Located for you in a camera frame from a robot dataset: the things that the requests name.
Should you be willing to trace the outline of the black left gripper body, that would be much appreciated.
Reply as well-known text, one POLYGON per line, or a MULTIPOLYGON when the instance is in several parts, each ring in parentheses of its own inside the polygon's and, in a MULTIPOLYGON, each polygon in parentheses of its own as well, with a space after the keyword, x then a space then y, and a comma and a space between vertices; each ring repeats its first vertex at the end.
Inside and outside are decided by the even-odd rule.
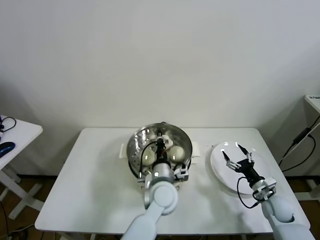
POLYGON ((164 163, 167 161, 166 146, 163 139, 156 141, 155 162, 164 163))

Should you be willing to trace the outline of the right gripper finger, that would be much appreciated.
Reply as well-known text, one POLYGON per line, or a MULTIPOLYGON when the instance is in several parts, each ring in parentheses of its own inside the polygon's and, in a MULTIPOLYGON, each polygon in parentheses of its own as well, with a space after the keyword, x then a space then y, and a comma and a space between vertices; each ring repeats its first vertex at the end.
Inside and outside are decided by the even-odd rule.
POLYGON ((242 151, 242 153, 246 156, 246 159, 248 160, 249 163, 254 163, 255 161, 253 160, 252 153, 249 152, 245 147, 242 145, 238 144, 238 148, 242 151))
POLYGON ((239 165, 233 161, 230 160, 230 158, 228 157, 228 155, 225 153, 225 151, 222 151, 224 160, 226 161, 226 166, 232 170, 236 170, 239 168, 239 165))

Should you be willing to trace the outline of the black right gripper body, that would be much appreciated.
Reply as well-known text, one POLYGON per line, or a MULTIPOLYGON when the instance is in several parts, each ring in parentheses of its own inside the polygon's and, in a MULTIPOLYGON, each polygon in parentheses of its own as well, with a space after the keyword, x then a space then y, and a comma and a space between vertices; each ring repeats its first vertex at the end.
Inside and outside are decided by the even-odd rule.
POLYGON ((240 167, 236 168, 236 172, 242 173, 245 176, 250 187, 265 179, 255 171, 254 163, 249 162, 248 159, 241 160, 237 164, 240 165, 240 167))

